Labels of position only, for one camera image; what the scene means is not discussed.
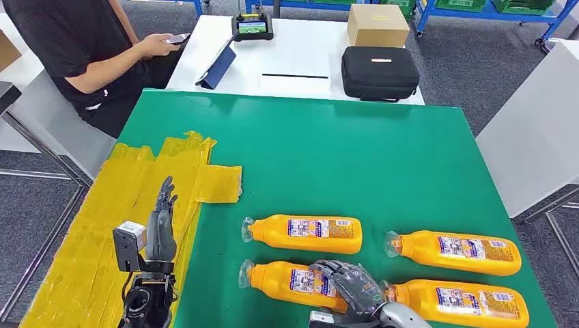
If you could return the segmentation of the person's right hand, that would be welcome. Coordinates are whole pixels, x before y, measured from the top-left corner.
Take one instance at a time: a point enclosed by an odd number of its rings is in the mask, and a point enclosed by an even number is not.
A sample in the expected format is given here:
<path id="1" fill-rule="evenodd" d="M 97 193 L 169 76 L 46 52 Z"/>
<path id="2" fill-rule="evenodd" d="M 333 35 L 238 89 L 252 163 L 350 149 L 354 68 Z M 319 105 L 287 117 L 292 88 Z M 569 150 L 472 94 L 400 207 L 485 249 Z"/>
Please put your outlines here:
<path id="1" fill-rule="evenodd" d="M 151 34 L 145 37 L 142 41 L 136 43 L 133 47 L 136 48 L 138 54 L 143 59 L 149 59 L 157 56 L 166 56 L 170 52 L 180 49 L 180 45 L 168 43 L 172 39 L 173 34 Z"/>

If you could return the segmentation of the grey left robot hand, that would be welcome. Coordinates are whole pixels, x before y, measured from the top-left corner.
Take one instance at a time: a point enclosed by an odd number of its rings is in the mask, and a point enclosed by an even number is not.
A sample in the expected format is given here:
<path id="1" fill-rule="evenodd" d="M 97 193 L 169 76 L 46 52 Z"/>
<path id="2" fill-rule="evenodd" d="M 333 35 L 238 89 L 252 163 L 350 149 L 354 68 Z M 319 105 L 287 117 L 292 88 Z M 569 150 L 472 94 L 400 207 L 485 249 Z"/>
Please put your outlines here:
<path id="1" fill-rule="evenodd" d="M 154 210 L 147 223 L 147 245 L 145 255 L 148 260 L 172 262 L 177 251 L 173 236 L 173 205 L 178 195 L 174 190 L 172 176 L 167 176 L 156 197 Z"/>

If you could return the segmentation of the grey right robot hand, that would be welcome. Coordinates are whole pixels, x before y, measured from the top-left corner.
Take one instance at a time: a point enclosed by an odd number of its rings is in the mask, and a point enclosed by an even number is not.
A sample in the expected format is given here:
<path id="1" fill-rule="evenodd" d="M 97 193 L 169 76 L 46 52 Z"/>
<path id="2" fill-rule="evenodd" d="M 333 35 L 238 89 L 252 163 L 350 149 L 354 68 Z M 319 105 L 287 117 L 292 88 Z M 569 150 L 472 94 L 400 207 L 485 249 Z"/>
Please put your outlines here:
<path id="1" fill-rule="evenodd" d="M 388 302 L 383 289 L 360 264 L 317 260 L 309 269 L 332 282 L 349 308 L 361 317 L 375 316 Z"/>

